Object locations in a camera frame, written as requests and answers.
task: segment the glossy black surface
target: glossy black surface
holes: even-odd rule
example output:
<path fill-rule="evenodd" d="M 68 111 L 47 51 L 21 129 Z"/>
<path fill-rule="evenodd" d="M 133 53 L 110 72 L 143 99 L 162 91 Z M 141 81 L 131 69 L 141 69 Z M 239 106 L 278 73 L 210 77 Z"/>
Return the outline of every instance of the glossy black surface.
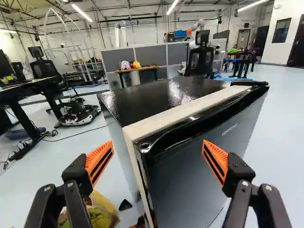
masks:
<path fill-rule="evenodd" d="M 176 77 L 97 95 L 124 127 L 224 88 L 225 82 Z"/>
<path fill-rule="evenodd" d="M 203 140 L 243 157 L 268 89 L 253 87 L 135 144 L 158 227 L 209 227 L 227 197 L 201 155 Z"/>

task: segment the window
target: window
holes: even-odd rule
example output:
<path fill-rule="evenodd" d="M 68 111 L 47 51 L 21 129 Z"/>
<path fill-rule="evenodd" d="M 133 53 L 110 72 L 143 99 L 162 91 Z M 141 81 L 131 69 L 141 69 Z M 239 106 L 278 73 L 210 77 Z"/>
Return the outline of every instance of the window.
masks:
<path fill-rule="evenodd" d="M 275 35 L 272 40 L 273 43 L 285 43 L 287 33 L 289 30 L 291 18 L 278 20 L 276 23 Z"/>

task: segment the mini fridge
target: mini fridge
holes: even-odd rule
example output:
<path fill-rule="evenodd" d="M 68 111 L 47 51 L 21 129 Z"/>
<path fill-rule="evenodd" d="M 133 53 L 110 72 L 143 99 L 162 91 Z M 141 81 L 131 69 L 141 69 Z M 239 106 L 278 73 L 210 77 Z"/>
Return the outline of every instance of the mini fridge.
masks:
<path fill-rule="evenodd" d="M 207 228 L 221 212 L 203 139 L 243 157 L 269 89 L 234 84 L 176 77 L 98 95 L 147 227 Z"/>

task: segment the fluorescent light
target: fluorescent light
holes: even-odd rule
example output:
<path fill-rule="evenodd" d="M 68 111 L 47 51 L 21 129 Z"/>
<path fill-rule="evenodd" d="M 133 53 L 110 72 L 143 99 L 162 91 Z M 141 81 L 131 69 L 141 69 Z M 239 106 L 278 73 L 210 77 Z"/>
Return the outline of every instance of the fluorescent light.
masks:
<path fill-rule="evenodd" d="M 83 12 L 77 5 L 75 5 L 74 3 L 71 3 L 71 5 L 81 16 L 83 16 L 89 22 L 93 22 L 93 20 L 85 12 Z"/>
<path fill-rule="evenodd" d="M 0 28 L 0 32 L 17 33 L 16 31 L 7 30 L 7 29 L 2 29 L 2 28 Z"/>
<path fill-rule="evenodd" d="M 247 9 L 249 9 L 249 8 L 251 8 L 251 7 L 254 7 L 254 6 L 256 6 L 256 5 L 262 4 L 262 3 L 267 2 L 267 1 L 269 1 L 269 0 L 260 0 L 260 1 L 256 1 L 256 2 L 254 2 L 254 3 L 252 3 L 252 4 L 250 4 L 250 5 L 247 5 L 247 6 L 243 7 L 243 8 L 238 9 L 238 12 L 247 10 Z"/>
<path fill-rule="evenodd" d="M 174 7 L 177 5 L 177 3 L 179 3 L 180 0 L 175 0 L 172 5 L 170 6 L 170 8 L 168 9 L 167 15 L 169 15 L 172 10 L 174 9 Z"/>

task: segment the fridge brand logo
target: fridge brand logo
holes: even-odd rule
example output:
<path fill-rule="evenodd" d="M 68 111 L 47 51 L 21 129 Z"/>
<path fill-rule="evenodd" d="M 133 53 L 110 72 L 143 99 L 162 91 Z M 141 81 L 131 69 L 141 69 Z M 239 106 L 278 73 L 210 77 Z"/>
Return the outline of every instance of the fridge brand logo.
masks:
<path fill-rule="evenodd" d="M 222 133 L 222 136 L 224 136 L 225 134 L 227 134 L 228 132 L 230 132 L 233 128 L 236 128 L 237 127 L 237 123 L 235 125 L 233 125 L 232 127 L 228 128 L 226 131 L 224 131 Z"/>

